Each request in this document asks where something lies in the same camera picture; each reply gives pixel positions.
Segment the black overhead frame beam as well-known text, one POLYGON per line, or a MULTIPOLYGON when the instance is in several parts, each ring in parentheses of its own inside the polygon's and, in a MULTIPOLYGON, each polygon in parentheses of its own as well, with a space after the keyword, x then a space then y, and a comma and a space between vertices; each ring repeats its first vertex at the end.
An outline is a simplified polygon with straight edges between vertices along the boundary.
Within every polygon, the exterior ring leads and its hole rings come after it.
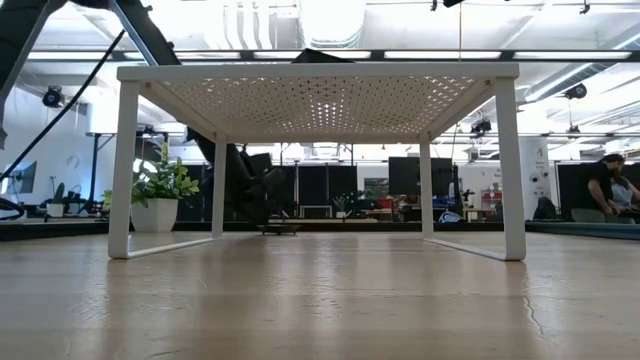
MULTIPOLYGON (((640 50, 327 50, 327 55, 353 61, 460 61, 541 63, 640 63, 640 50)), ((289 61, 299 50, 185 50, 182 62, 289 61)))

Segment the black frame post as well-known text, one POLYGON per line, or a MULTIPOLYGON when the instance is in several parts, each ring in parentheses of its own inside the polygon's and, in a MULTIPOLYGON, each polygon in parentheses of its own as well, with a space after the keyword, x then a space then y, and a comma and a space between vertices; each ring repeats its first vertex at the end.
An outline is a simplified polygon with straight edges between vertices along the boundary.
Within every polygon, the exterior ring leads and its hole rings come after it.
POLYGON ((91 163, 91 178, 90 178, 90 191, 88 200, 90 203, 95 201, 95 189, 96 189, 96 179, 97 179, 97 169, 98 169, 98 156, 100 150, 106 146, 114 137, 114 134, 107 134, 107 138, 104 141, 101 141, 100 138, 102 134, 93 133, 93 148, 92 148, 92 163, 91 163))

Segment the white perforated metal shelf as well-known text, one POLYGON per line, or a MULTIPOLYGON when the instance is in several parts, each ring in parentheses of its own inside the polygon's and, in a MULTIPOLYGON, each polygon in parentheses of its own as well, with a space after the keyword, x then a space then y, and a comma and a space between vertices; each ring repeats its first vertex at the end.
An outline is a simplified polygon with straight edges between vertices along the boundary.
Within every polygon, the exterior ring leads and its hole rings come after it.
POLYGON ((132 259, 129 222, 138 104, 148 99, 216 145, 211 236, 223 232, 233 143, 407 143, 430 174, 430 144, 488 100, 497 110, 505 245, 526 257, 515 63, 305 63, 123 66, 108 254, 132 259))

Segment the small plant in white pot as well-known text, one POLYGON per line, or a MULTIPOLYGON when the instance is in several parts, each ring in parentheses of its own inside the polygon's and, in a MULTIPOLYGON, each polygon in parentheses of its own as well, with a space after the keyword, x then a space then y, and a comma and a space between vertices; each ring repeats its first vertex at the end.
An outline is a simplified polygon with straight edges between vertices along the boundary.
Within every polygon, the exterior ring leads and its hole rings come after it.
POLYGON ((51 202, 47 205, 47 216, 59 218, 64 215, 64 191, 65 185, 60 182, 57 186, 51 202))

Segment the red storage boxes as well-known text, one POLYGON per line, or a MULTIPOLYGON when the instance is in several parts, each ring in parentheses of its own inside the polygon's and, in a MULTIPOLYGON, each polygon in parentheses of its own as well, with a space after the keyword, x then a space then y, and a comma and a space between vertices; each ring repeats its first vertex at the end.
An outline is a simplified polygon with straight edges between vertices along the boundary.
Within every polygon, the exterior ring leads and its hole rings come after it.
POLYGON ((378 199, 378 204, 382 208, 398 209, 403 207, 420 206, 420 197, 414 195, 387 196, 384 199, 378 199))

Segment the dark backpack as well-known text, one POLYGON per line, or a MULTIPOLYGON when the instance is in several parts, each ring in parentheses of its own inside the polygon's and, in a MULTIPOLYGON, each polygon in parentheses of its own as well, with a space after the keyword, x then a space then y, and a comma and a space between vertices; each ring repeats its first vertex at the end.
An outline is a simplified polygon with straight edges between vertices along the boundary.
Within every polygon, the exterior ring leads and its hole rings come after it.
POLYGON ((546 196, 538 198, 537 207, 533 214, 534 221, 556 221, 558 214, 553 202, 546 196))

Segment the black curved object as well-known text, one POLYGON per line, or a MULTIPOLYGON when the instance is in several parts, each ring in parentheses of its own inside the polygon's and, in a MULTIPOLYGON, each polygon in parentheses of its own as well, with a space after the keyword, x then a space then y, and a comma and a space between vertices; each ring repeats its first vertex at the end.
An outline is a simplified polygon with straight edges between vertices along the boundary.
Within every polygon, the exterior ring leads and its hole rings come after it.
POLYGON ((25 214, 25 210, 19 204, 0 197, 0 221, 16 220, 25 214), (10 212, 10 215, 2 216, 1 212, 10 212))

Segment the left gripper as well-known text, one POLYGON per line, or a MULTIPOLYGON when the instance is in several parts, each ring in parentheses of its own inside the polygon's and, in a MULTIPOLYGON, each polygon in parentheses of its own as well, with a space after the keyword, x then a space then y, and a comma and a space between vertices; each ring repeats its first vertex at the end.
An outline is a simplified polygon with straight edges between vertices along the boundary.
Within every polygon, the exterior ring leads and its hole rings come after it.
MULTIPOLYGON (((269 153, 249 155, 238 149, 227 154, 227 204, 252 223, 270 224, 272 213, 282 204, 278 191, 285 186, 285 172, 272 163, 269 153)), ((289 227, 289 215, 280 210, 283 226, 289 227)))

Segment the white metal frame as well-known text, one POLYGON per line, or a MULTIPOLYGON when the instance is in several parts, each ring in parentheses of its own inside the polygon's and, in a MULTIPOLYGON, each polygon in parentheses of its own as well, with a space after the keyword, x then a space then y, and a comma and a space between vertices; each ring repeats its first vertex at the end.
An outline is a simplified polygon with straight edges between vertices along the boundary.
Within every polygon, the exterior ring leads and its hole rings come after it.
POLYGON ((307 218, 332 218, 333 207, 331 205, 301 205, 299 207, 299 217, 307 218))

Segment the person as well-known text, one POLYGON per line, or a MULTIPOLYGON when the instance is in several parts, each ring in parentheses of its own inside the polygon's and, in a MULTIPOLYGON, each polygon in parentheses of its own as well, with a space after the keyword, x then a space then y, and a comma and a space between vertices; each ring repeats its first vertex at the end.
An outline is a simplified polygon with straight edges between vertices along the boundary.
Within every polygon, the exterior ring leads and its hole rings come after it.
POLYGON ((640 201, 640 192, 628 179, 614 175, 611 178, 611 193, 609 204, 614 214, 607 216, 608 223, 631 225, 640 221, 640 206, 635 204, 635 201, 640 201))
POLYGON ((608 154, 586 164, 580 172, 571 215, 578 223, 606 223, 620 213, 613 202, 612 177, 622 170, 624 157, 608 154))

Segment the green leafy plant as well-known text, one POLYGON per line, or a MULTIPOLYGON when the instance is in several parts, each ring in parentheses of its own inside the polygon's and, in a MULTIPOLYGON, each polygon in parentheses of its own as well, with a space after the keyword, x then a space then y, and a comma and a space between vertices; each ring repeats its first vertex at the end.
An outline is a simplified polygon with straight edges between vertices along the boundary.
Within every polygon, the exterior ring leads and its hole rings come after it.
POLYGON ((131 203, 144 207, 152 199, 180 200, 199 192, 199 181, 188 175, 182 159, 170 160, 167 144, 155 149, 157 161, 140 160, 133 165, 131 203))

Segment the small black square plate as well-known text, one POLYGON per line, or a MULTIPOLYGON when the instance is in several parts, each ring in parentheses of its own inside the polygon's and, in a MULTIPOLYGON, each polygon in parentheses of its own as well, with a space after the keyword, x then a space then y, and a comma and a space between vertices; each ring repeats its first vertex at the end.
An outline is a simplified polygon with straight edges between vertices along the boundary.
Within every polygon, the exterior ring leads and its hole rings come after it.
POLYGON ((296 224, 265 224, 258 225, 257 228, 261 231, 263 235, 267 233, 272 233, 276 235, 282 234, 293 234, 296 235, 297 231, 300 229, 300 225, 296 224))

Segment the computer monitor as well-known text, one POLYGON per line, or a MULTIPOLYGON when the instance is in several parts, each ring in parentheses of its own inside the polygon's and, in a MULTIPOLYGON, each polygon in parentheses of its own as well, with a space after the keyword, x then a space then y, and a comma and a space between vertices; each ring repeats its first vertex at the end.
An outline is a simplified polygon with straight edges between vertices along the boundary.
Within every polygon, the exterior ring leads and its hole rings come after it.
POLYGON ((33 192, 37 162, 21 162, 1 182, 0 194, 21 195, 33 192))

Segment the black table edge rail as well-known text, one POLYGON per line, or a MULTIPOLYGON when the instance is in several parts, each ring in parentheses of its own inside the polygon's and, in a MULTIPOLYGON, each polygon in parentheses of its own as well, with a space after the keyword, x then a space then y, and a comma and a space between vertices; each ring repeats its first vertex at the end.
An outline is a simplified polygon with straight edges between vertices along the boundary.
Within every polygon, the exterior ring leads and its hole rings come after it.
MULTIPOLYGON (((413 223, 391 222, 342 222, 319 220, 317 222, 301 222, 297 232, 419 232, 422 225, 413 223)), ((258 225, 244 222, 228 222, 224 225, 226 232, 261 232, 258 225)), ((70 237, 82 235, 106 234, 109 224, 104 221, 48 221, 48 222, 0 222, 0 242, 70 237)), ((501 232, 504 225, 497 222, 488 223, 436 223, 436 232, 501 232)), ((525 230, 533 233, 555 235, 571 235, 580 237, 597 237, 621 240, 640 241, 640 224, 596 224, 575 222, 534 222, 525 223, 525 230)))

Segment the white plant pot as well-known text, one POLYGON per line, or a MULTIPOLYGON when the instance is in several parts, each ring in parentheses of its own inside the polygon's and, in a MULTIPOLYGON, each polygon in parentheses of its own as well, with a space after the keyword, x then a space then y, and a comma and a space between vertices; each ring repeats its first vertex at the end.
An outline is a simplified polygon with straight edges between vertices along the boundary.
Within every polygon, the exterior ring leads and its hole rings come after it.
POLYGON ((131 205, 131 221, 136 232, 171 232, 176 222, 177 199, 152 198, 147 204, 131 205))

